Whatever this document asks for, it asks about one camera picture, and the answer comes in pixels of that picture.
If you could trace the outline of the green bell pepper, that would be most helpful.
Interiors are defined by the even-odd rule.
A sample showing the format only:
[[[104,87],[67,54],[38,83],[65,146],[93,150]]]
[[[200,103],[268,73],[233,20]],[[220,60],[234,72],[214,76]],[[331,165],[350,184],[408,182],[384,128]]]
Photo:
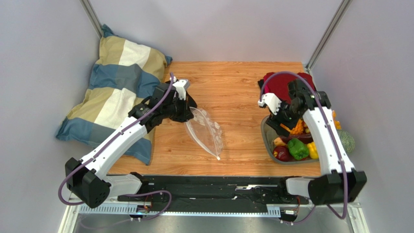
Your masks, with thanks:
[[[302,141],[293,138],[288,142],[288,150],[295,160],[303,160],[309,156],[309,150]]]

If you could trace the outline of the clear dotted zip top bag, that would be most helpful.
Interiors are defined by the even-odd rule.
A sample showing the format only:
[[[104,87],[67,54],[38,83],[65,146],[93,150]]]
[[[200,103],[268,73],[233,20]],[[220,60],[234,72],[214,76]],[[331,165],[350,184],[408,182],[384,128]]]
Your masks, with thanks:
[[[222,128],[212,120],[210,114],[202,108],[190,107],[193,118],[185,122],[190,138],[218,161],[224,148]]]

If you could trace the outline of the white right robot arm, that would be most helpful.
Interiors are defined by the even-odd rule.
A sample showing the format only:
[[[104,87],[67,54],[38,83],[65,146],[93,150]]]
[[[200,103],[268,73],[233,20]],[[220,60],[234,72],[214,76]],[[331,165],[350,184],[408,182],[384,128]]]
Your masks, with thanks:
[[[289,103],[274,93],[261,93],[258,105],[269,108],[266,124],[280,136],[289,136],[287,129],[295,127],[299,119],[307,124],[319,155],[321,176],[286,177],[286,192],[308,198],[315,205],[355,201],[367,176],[355,169],[341,143],[326,92],[314,91],[301,78],[290,82],[288,89]]]

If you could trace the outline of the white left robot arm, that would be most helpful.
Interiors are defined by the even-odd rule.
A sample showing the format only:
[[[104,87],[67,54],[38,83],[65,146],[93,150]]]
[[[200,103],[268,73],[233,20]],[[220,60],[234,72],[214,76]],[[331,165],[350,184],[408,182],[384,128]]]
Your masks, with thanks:
[[[108,198],[135,195],[143,177],[137,173],[109,175],[108,172],[126,151],[164,119],[187,122],[193,119],[191,108],[196,107],[187,93],[186,79],[159,84],[151,96],[135,105],[121,125],[97,148],[80,160],[70,158],[65,164],[66,178],[62,185],[93,209]]]

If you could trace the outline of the clear plastic food tray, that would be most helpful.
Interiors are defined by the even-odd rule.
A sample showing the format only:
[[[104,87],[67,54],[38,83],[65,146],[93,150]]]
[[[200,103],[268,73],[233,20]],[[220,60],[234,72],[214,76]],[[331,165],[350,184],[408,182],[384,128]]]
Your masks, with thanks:
[[[268,116],[265,116],[264,119],[261,121],[261,135],[263,138],[263,142],[265,145],[265,148],[270,156],[270,158],[278,164],[282,164],[282,165],[295,165],[295,164],[304,164],[304,163],[313,163],[313,162],[319,162],[319,159],[311,159],[310,157],[306,158],[305,160],[295,160],[295,159],[291,159],[288,162],[283,162],[278,160],[277,158],[274,157],[273,155],[273,150],[274,150],[274,144],[273,141],[278,138],[277,133],[275,132],[274,129],[272,129],[270,126],[268,126],[266,124],[266,120],[268,119]]]

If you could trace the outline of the black baseball cap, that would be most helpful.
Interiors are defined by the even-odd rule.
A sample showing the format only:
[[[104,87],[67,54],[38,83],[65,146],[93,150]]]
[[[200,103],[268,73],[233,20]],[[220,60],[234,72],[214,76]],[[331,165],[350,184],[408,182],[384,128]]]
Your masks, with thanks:
[[[197,108],[198,107],[196,101],[192,97],[189,97],[189,106],[192,107],[192,108]]]

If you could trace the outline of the orange spiky gourd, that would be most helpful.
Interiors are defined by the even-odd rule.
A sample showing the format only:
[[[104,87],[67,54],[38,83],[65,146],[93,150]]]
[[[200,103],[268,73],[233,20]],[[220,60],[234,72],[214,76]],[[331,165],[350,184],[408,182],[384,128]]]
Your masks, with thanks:
[[[302,135],[302,134],[309,133],[309,129],[307,127],[307,124],[302,119],[299,119],[298,122],[297,122],[297,125],[292,129],[289,129],[287,126],[285,126],[283,124],[281,124],[280,126],[288,131],[288,136],[290,136],[290,135]]]

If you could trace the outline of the yellow bell pepper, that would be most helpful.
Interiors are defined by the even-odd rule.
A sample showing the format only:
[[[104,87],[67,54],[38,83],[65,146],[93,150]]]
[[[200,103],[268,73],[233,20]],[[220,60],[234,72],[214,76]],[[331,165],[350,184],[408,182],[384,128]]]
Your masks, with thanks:
[[[308,143],[307,144],[307,148],[309,150],[309,157],[311,159],[315,159],[315,160],[316,159],[319,159],[319,155],[318,155],[318,152],[317,152],[317,148],[316,148],[315,142]]]

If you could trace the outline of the red folded cloth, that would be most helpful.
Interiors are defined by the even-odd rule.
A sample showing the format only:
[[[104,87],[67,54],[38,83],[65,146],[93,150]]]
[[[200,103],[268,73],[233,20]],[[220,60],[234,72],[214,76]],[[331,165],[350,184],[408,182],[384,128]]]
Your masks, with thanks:
[[[266,81],[273,74],[274,72],[269,72],[263,77],[263,79]],[[305,79],[314,91],[316,91],[312,76],[310,74],[299,72],[297,75]],[[266,93],[274,93],[279,99],[290,104],[291,98],[289,96],[288,84],[295,79],[296,78],[294,76],[289,74],[278,75],[267,83]]]

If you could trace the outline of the black folded cloth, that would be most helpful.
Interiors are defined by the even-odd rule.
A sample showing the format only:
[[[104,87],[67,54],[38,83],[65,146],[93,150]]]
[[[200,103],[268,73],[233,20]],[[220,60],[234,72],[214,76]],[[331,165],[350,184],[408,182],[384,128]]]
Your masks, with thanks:
[[[266,93],[266,85],[265,85],[265,80],[264,79],[260,79],[258,82],[258,86],[260,88],[260,95],[259,98],[261,99],[262,96]]]

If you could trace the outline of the orange finger fruit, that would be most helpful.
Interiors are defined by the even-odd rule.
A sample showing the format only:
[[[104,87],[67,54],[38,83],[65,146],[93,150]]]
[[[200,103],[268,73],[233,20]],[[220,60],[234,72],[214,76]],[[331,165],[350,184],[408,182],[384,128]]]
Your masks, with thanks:
[[[337,130],[341,130],[341,129],[342,129],[341,124],[340,124],[340,122],[336,119],[336,117],[337,117],[336,112],[333,110],[333,111],[332,111],[332,118],[333,118],[334,126],[335,126],[335,128],[336,128]]]

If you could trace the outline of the green netted melon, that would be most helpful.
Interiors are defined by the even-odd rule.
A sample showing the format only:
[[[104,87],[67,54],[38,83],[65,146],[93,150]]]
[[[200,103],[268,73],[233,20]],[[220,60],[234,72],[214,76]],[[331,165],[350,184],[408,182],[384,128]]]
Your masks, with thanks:
[[[356,143],[353,136],[344,130],[337,130],[338,136],[342,143],[342,146],[347,154],[350,154],[354,151]]]

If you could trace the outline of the blue beige plaid pillow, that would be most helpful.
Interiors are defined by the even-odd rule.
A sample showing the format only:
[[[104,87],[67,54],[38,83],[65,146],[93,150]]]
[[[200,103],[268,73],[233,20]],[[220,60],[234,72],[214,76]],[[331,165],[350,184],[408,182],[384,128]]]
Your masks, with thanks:
[[[107,25],[102,32],[84,100],[60,124],[58,140],[98,147],[135,105],[153,94],[173,61],[157,49],[116,35]]]

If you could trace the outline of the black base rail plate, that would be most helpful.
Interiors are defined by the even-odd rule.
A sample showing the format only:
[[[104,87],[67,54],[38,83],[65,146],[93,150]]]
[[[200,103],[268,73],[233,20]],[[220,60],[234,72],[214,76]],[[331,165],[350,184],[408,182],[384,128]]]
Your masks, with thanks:
[[[119,196],[137,202],[148,215],[266,216],[294,221],[304,197],[289,195],[282,177],[162,176],[145,175],[139,197]]]

